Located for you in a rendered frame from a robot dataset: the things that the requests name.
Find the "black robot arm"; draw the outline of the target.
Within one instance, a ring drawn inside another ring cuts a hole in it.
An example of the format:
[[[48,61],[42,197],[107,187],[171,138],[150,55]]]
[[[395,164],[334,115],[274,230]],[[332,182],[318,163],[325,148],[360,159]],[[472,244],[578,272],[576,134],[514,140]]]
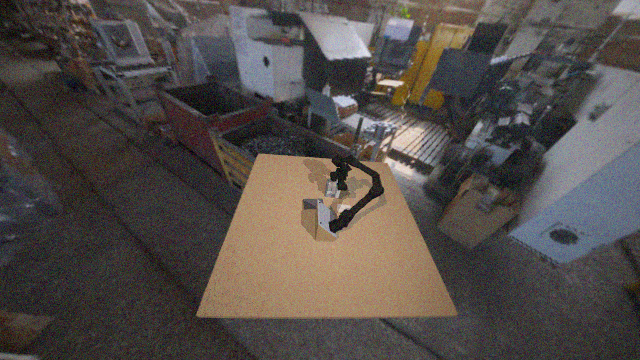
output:
[[[359,168],[364,171],[368,175],[372,176],[372,184],[373,186],[358,203],[356,203],[351,209],[344,209],[343,212],[340,213],[339,218],[329,221],[330,231],[335,233],[342,230],[342,228],[347,228],[349,222],[353,219],[355,214],[360,211],[365,205],[367,205],[372,199],[379,197],[384,193],[384,187],[382,186],[380,175],[378,172],[372,170],[366,165],[362,164],[358,161],[353,155],[349,155],[348,157],[341,158],[340,155],[333,157],[332,163],[336,167],[340,167],[340,170],[330,172],[330,178],[332,181],[340,180],[339,172],[343,175],[346,175],[352,168],[349,166],[353,166]],[[346,164],[345,164],[346,163]],[[349,165],[348,165],[349,164]]]

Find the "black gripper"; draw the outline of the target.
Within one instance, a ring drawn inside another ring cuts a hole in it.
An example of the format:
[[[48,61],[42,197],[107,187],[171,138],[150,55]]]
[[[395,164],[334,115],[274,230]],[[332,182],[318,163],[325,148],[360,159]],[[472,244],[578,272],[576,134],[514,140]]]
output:
[[[337,168],[336,171],[340,170],[340,168]],[[348,173],[346,175],[343,175],[339,172],[339,176],[340,176],[340,180],[338,180],[337,183],[337,188],[338,190],[343,190],[346,191],[347,190],[347,184],[344,182],[346,181],[346,177],[348,177]]]

